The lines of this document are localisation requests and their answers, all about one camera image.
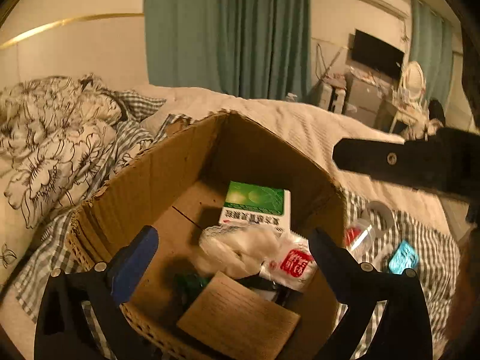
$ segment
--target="blue wrapper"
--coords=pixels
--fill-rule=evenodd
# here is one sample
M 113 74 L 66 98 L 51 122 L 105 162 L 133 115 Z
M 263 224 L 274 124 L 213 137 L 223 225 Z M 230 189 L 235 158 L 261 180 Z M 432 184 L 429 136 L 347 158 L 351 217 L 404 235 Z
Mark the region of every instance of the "blue wrapper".
M 390 259 L 388 268 L 390 269 L 390 272 L 400 275 L 407 268 L 417 268 L 418 263 L 419 255 L 407 241 L 403 240 L 393 257 Z

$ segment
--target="green and white box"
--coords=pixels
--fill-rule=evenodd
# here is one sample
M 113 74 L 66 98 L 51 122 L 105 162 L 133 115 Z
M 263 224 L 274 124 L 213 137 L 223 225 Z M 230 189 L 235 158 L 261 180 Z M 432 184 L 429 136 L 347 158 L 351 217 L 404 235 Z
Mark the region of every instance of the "green and white box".
M 280 233 L 290 230 L 290 191 L 230 181 L 218 222 L 272 225 Z

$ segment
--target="teal curtain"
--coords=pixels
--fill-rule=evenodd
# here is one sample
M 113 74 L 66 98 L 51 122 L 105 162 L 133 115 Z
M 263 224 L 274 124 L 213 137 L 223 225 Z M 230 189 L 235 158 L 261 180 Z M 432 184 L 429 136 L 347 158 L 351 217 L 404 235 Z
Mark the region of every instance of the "teal curtain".
M 244 98 L 310 89 L 310 0 L 145 0 L 150 83 Z
M 445 107 L 452 80 L 452 25 L 419 0 L 412 0 L 410 61 L 417 61 L 426 80 L 425 98 Z

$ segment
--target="metal bolt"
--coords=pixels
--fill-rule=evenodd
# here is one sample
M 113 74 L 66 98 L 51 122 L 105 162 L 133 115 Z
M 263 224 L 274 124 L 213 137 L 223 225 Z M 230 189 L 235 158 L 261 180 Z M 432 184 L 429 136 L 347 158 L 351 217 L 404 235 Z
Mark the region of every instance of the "metal bolt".
M 397 155 L 395 153 L 389 153 L 387 156 L 387 162 L 390 165 L 395 165 L 397 163 Z
M 96 270 L 97 272 L 103 272 L 103 271 L 105 271 L 106 268 L 107 268 L 106 262 L 103 262 L 103 261 L 102 261 L 102 262 L 97 262 L 97 263 L 95 264 L 95 270 Z
M 50 276 L 52 276 L 52 278 L 56 278 L 58 275 L 60 275 L 62 273 L 62 270 L 60 268 L 54 268 L 52 269 L 52 271 L 50 272 Z
M 417 272 L 415 272 L 412 268 L 407 268 L 407 269 L 405 269 L 405 274 L 409 278 L 414 278 L 417 275 Z
M 360 264 L 360 268 L 365 272 L 371 272 L 374 270 L 374 266 L 371 265 L 369 262 L 362 262 Z

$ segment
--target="gold wall trim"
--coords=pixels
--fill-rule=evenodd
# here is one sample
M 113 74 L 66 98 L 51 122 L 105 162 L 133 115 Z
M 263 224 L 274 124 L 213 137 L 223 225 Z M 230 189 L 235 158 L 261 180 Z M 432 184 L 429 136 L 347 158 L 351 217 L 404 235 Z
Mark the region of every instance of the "gold wall trim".
M 20 35 L 17 35 L 10 40 L 7 40 L 6 42 L 0 44 L 0 50 L 13 46 L 24 39 L 30 38 L 31 36 L 37 35 L 46 30 L 51 30 L 52 28 L 66 26 L 67 24 L 77 23 L 79 21 L 116 19 L 119 17 L 143 17 L 143 13 L 104 13 L 100 15 L 79 16 L 71 17 L 69 19 L 57 20 L 52 23 L 44 24 L 43 26 L 33 28 L 32 30 L 25 31 Z

